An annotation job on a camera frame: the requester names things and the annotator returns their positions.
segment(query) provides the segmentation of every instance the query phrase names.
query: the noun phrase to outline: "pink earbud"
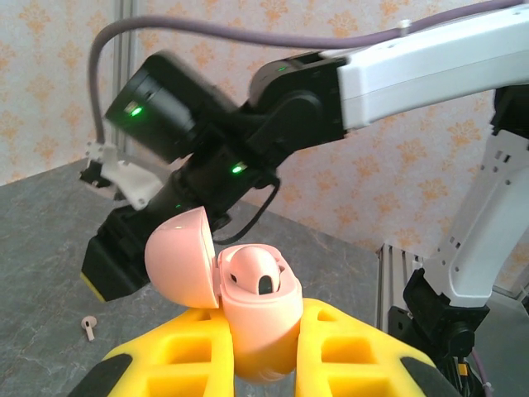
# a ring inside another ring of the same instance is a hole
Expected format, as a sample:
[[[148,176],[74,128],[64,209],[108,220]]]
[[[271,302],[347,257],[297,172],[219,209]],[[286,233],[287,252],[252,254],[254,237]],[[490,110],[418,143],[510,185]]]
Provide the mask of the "pink earbud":
[[[272,254],[260,246],[245,246],[230,260],[231,280],[252,294],[277,292],[279,273]]]

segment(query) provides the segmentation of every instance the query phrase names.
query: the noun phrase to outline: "black cable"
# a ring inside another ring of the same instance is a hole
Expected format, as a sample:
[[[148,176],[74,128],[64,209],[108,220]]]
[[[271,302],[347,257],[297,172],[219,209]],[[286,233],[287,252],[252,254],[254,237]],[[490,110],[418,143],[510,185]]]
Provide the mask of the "black cable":
[[[272,193],[270,193],[270,196],[264,201],[263,205],[257,213],[255,213],[254,217],[244,226],[238,233],[234,234],[231,237],[225,238],[224,240],[213,240],[215,244],[218,244],[220,246],[227,246],[229,244],[233,244],[234,242],[237,242],[240,240],[247,232],[250,231],[250,229],[259,221],[259,218],[261,218],[261,215],[266,211],[268,206],[274,201],[275,196],[279,192],[279,187],[281,186],[281,180],[277,177],[274,177],[272,179],[272,185],[274,186],[274,190],[272,190]]]

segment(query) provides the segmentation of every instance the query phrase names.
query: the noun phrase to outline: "yellow foam fixture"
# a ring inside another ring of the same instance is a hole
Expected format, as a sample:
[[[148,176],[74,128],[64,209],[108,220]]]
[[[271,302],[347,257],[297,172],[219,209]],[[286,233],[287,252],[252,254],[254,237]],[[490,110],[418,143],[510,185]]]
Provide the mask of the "yellow foam fixture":
[[[130,355],[109,397],[233,397],[233,347],[220,309],[189,309],[113,349]]]
[[[330,304],[303,300],[295,397],[424,396],[401,357],[424,353]]]
[[[422,352],[315,299],[303,300],[295,397],[423,397],[400,359]],[[189,309],[108,353],[75,396],[234,397],[222,309]]]

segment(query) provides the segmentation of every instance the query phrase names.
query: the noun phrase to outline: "metal frame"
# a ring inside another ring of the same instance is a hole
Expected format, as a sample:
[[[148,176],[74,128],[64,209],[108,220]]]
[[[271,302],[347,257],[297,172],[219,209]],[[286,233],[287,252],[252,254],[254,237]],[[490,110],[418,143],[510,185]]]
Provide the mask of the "metal frame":
[[[133,17],[137,14],[137,0],[116,0],[115,1],[116,20]],[[133,60],[136,48],[136,35],[127,32],[119,35],[114,40],[114,74],[112,84],[112,97],[115,98],[132,76]],[[128,153],[126,136],[116,128],[112,129],[112,144],[119,151]]]
[[[376,327],[388,332],[388,312],[392,306],[407,309],[403,291],[415,269],[422,267],[423,258],[384,244],[379,251],[379,292],[377,294]]]

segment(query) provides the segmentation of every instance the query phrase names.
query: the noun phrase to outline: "earbud case lid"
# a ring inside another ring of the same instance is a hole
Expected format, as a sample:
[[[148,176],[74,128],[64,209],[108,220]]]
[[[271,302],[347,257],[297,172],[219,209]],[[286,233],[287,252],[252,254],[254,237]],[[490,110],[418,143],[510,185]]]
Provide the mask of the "earbud case lid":
[[[216,266],[204,207],[159,225],[145,247],[145,267],[153,286],[165,298],[190,308],[219,307],[218,286],[213,284]]]

